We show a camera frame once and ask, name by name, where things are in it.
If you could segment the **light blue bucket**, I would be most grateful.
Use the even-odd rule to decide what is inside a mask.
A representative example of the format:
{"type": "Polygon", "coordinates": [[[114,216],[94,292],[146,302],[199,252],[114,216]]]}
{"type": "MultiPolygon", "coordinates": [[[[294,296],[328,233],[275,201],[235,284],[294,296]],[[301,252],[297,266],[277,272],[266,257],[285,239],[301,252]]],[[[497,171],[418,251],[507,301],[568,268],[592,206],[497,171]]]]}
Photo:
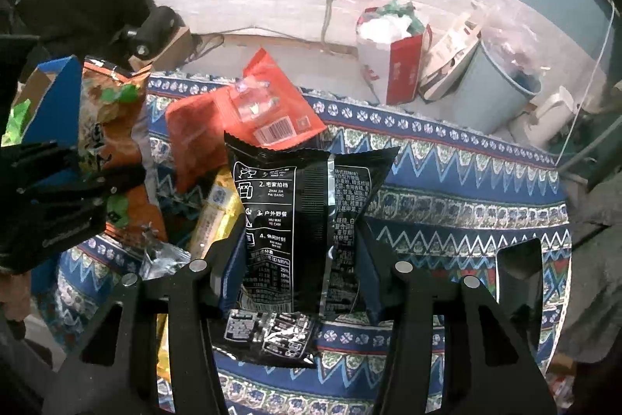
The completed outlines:
{"type": "Polygon", "coordinates": [[[492,134],[542,91],[541,74],[524,54],[504,58],[499,46],[481,41],[453,95],[454,123],[492,134]]]}

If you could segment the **gold slim biscuit pack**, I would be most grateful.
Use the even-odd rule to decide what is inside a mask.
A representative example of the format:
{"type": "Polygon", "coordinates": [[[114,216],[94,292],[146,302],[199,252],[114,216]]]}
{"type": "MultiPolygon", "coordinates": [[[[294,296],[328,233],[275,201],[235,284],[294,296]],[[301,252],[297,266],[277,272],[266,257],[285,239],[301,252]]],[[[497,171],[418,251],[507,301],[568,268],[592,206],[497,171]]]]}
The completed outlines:
{"type": "Polygon", "coordinates": [[[228,168],[221,168],[189,242],[191,259],[203,258],[214,242],[227,238],[242,212],[243,205],[237,195],[232,174],[228,168]]]}

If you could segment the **black snack bag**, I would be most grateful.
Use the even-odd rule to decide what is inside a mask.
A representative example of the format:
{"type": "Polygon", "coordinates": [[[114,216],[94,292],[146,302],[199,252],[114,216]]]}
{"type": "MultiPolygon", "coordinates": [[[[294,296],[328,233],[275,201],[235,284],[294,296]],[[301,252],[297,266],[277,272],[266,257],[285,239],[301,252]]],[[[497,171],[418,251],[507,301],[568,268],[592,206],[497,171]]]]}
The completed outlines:
{"type": "Polygon", "coordinates": [[[356,226],[398,150],[275,151],[231,134],[225,148],[245,219],[241,307],[314,316],[353,312],[360,293],[356,226]]]}
{"type": "Polygon", "coordinates": [[[315,369],[319,324],[302,313],[232,310],[209,326],[214,350],[232,360],[269,368],[315,369]]]}

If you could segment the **blue cardboard box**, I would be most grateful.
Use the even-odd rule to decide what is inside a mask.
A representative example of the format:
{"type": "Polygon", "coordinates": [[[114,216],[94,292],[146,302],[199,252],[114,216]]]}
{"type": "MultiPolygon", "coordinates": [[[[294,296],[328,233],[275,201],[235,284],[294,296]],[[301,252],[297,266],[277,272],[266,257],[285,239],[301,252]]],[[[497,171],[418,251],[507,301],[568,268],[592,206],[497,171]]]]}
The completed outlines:
{"type": "Polygon", "coordinates": [[[17,103],[31,101],[23,143],[77,144],[81,72],[81,62],[71,56],[43,62],[31,73],[16,97],[17,103]]]}

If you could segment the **white electric kettle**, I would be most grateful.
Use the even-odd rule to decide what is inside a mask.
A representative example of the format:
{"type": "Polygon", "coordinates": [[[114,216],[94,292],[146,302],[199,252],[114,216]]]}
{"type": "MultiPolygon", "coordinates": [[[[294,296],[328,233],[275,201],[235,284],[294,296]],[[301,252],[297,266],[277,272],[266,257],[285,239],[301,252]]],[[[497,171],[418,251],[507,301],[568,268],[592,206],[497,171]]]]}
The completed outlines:
{"type": "Polygon", "coordinates": [[[548,142],[578,113],[578,103],[564,86],[550,95],[530,113],[521,113],[510,121],[508,129],[514,140],[537,149],[546,149],[548,142]]]}

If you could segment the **patterned blue table cloth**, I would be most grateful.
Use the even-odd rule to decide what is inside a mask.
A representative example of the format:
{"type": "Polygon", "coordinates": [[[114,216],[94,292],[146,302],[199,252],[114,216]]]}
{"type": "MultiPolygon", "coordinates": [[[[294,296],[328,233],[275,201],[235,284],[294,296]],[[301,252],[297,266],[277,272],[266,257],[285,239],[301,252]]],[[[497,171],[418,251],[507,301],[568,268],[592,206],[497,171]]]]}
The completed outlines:
{"type": "MultiPolygon", "coordinates": [[[[232,84],[233,79],[153,73],[147,114],[157,195],[166,233],[180,247],[190,239],[212,182],[176,193],[164,120],[174,101],[232,84]]],[[[432,275],[479,278],[500,296],[498,253],[529,239],[541,241],[543,314],[536,324],[535,360],[544,373],[556,349],[567,308],[571,235],[553,156],[461,130],[389,106],[303,89],[327,131],[318,145],[333,153],[398,146],[385,184],[366,221],[376,239],[432,275]]],[[[137,253],[100,235],[73,247],[33,274],[34,301],[64,351],[126,273],[137,253]]],[[[255,366],[215,353],[225,403],[232,414],[370,414],[381,383],[391,323],[372,326],[363,313],[337,317],[317,331],[315,369],[255,366]]]]}

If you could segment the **flat cardboard packaging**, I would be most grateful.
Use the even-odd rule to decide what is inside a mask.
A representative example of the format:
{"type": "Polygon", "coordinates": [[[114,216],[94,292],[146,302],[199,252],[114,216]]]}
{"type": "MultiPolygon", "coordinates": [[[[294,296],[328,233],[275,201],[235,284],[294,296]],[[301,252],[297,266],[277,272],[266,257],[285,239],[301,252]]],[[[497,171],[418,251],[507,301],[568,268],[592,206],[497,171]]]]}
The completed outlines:
{"type": "Polygon", "coordinates": [[[430,48],[419,81],[419,94],[427,102],[444,97],[465,73],[480,42],[480,25],[462,12],[437,44],[430,48]]]}

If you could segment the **orange green snack bag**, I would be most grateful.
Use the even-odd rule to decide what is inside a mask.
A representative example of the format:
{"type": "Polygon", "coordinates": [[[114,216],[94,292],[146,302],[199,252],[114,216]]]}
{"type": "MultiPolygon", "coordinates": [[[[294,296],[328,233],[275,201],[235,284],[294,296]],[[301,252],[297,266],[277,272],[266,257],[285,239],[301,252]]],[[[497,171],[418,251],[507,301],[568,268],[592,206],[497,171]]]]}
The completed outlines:
{"type": "Polygon", "coordinates": [[[132,189],[108,198],[107,233],[127,247],[144,247],[147,237],[166,241],[156,195],[147,89],[151,67],[131,73],[101,59],[84,59],[81,76],[78,150],[92,172],[141,165],[145,177],[132,189]]]}

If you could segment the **white red paper bag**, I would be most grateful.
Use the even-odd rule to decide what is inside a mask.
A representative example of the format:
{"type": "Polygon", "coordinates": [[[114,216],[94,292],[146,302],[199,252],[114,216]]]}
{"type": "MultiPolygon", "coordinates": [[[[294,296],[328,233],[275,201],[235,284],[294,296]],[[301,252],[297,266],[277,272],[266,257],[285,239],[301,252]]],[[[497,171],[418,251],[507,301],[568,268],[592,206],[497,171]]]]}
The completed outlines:
{"type": "Polygon", "coordinates": [[[429,18],[410,1],[391,0],[360,15],[358,63],[380,103],[399,105],[414,99],[431,43],[429,18]]]}

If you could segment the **black phone on cloth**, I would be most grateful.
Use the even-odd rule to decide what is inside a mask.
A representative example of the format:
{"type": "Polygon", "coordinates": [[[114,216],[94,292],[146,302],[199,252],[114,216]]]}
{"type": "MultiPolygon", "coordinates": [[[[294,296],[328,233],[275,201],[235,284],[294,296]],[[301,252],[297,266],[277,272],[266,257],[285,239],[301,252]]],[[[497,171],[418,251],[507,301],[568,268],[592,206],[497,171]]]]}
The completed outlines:
{"type": "Polygon", "coordinates": [[[529,239],[496,254],[496,300],[519,336],[536,356],[543,312],[541,240],[529,239]]]}

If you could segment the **red snack packet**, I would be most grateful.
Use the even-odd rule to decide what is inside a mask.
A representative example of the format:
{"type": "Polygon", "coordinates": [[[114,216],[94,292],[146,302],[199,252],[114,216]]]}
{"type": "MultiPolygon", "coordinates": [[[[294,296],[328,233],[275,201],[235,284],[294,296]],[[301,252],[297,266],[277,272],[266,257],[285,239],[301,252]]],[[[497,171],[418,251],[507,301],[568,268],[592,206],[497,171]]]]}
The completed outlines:
{"type": "Polygon", "coordinates": [[[166,127],[183,194],[228,161],[224,135],[268,149],[292,149],[326,129],[302,93],[265,49],[233,84],[179,99],[166,109],[166,127]]]}

